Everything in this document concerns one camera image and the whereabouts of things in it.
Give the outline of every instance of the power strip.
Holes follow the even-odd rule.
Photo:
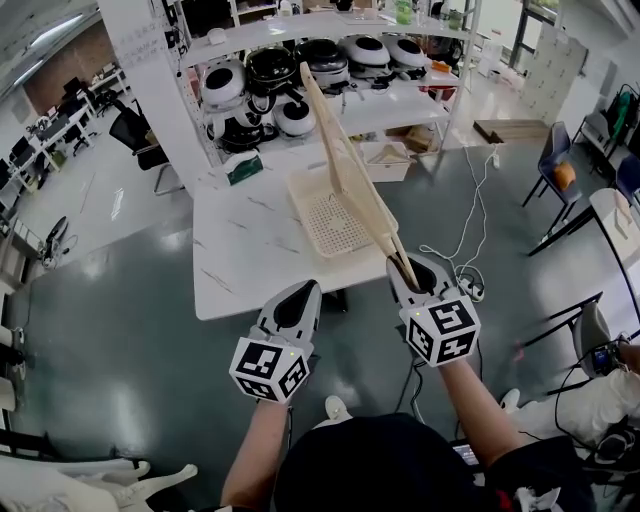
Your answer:
[[[460,279],[458,285],[475,302],[482,302],[484,299],[484,290],[478,285],[471,286],[471,281],[467,277]]]

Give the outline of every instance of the perforated basket bottom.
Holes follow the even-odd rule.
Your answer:
[[[360,222],[342,206],[331,190],[304,198],[300,217],[314,245],[325,258],[354,251],[372,243]]]

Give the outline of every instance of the white floor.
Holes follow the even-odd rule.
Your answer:
[[[129,95],[123,101],[128,104],[131,99]],[[42,239],[60,218],[69,219],[65,238],[73,249],[60,258],[59,265],[192,209],[184,190],[154,195],[158,168],[143,172],[131,150],[109,135],[118,113],[112,108],[98,119],[102,133],[93,138],[94,148],[82,148],[73,157],[72,148],[67,147],[68,159],[60,173],[51,173],[39,191],[33,195],[24,191],[19,199],[19,218]],[[175,180],[174,171],[167,169],[161,188]]]
[[[530,118],[516,90],[519,77],[502,74],[515,86],[504,79],[495,84],[476,71],[470,73],[444,148],[486,144],[473,130],[476,119]],[[162,197],[153,194],[158,169],[141,171],[131,151],[109,135],[117,115],[117,109],[112,108],[98,119],[102,133],[94,138],[94,148],[81,149],[75,158],[69,155],[60,173],[50,174],[41,190],[33,195],[24,192],[19,200],[20,219],[42,239],[61,217],[69,219],[66,245],[73,248],[60,258],[58,266],[192,209],[186,191]],[[173,170],[165,174],[164,185],[171,185],[176,179]]]

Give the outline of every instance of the green bottle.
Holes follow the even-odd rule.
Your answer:
[[[396,0],[396,22],[401,25],[411,24],[411,1]]]

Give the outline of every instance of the orange cushion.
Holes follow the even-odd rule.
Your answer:
[[[569,162],[560,162],[553,170],[553,181],[560,190],[565,191],[576,181],[576,171]]]

